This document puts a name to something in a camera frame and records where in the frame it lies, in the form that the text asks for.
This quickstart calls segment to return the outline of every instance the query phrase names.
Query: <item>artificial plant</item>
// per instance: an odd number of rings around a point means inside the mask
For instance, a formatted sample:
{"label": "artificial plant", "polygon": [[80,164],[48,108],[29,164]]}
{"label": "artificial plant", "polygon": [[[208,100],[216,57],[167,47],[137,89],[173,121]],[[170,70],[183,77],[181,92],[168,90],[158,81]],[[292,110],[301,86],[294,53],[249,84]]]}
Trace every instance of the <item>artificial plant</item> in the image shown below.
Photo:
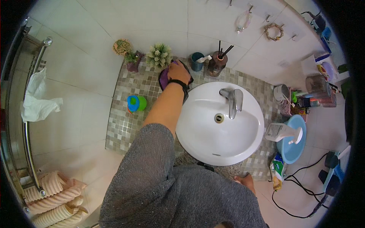
{"label": "artificial plant", "polygon": [[138,60],[138,55],[136,55],[135,53],[132,53],[132,52],[128,52],[124,56],[124,61],[126,61],[126,62],[136,63],[137,60]]}
{"label": "artificial plant", "polygon": [[163,43],[156,43],[150,47],[150,52],[147,54],[147,63],[151,67],[165,68],[172,60],[171,48]]}
{"label": "artificial plant", "polygon": [[132,44],[127,39],[119,39],[113,44],[113,51],[118,55],[132,53]]}

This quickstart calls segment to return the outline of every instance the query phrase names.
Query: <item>metal towel bar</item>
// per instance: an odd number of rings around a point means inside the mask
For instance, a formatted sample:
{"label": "metal towel bar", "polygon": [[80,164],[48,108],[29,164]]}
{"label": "metal towel bar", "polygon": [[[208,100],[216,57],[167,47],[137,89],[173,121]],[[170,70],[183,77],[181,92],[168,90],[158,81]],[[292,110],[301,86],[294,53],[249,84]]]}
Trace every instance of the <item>metal towel bar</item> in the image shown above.
{"label": "metal towel bar", "polygon": [[[27,90],[28,87],[28,83],[30,80],[30,77],[37,72],[38,68],[39,68],[39,64],[41,63],[44,51],[47,47],[49,47],[52,44],[52,37],[47,37],[46,39],[44,39],[43,43],[42,43],[42,47],[39,51],[39,54],[37,56],[37,59],[35,61],[33,61],[34,65],[31,66],[31,69],[29,73],[28,73],[28,78],[27,78],[27,82],[26,82],[26,86],[25,86],[25,91]],[[35,187],[37,188],[37,190],[39,191],[39,194],[43,197],[46,195],[46,192],[42,189],[42,187],[39,184],[38,178],[37,178],[37,174],[35,172],[35,167],[34,167],[34,163],[33,163],[33,156],[32,156],[32,150],[31,150],[31,145],[30,145],[30,134],[29,134],[29,122],[25,122],[22,125],[22,129],[23,129],[23,138],[24,138],[24,149],[25,149],[25,154],[26,154],[26,158],[27,158],[27,164],[29,167],[29,171],[30,171],[30,176],[35,184]]]}

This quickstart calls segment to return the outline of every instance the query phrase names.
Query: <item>hand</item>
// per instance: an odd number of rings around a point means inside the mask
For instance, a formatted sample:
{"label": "hand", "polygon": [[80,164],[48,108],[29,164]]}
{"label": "hand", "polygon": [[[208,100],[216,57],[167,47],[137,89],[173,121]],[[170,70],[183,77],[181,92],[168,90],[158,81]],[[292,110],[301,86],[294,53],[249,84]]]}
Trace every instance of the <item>hand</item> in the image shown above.
{"label": "hand", "polygon": [[177,65],[173,62],[169,65],[169,72],[167,73],[169,80],[176,79],[182,81],[186,85],[189,84],[190,74],[179,60],[176,60],[176,62]]}
{"label": "hand", "polygon": [[253,179],[251,174],[248,174],[243,178],[239,176],[234,176],[234,181],[246,186],[256,195],[255,188],[253,187]]}

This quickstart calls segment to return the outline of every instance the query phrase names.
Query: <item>blue basin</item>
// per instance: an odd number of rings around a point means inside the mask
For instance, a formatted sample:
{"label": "blue basin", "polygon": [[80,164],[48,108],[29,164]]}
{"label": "blue basin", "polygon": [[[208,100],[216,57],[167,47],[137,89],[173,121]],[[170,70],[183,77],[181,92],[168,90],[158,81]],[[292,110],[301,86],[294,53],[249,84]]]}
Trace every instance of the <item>blue basin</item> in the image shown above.
{"label": "blue basin", "polygon": [[288,144],[294,137],[285,137],[276,143],[276,147],[279,150],[279,153],[281,153],[283,161],[287,164],[292,164],[298,160],[304,150],[307,139],[307,128],[306,123],[300,115],[290,117],[284,124],[294,129],[297,129],[298,127],[303,129],[303,136],[298,144]]}

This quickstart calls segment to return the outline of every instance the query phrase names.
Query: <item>drain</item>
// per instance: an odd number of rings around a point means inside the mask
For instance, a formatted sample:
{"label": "drain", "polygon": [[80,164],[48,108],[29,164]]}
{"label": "drain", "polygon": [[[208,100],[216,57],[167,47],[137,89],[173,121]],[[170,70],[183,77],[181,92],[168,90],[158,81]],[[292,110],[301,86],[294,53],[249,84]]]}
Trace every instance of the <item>drain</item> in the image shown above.
{"label": "drain", "polygon": [[214,116],[214,121],[218,124],[223,122],[223,120],[224,120],[224,115],[222,115],[221,113],[218,113]]}

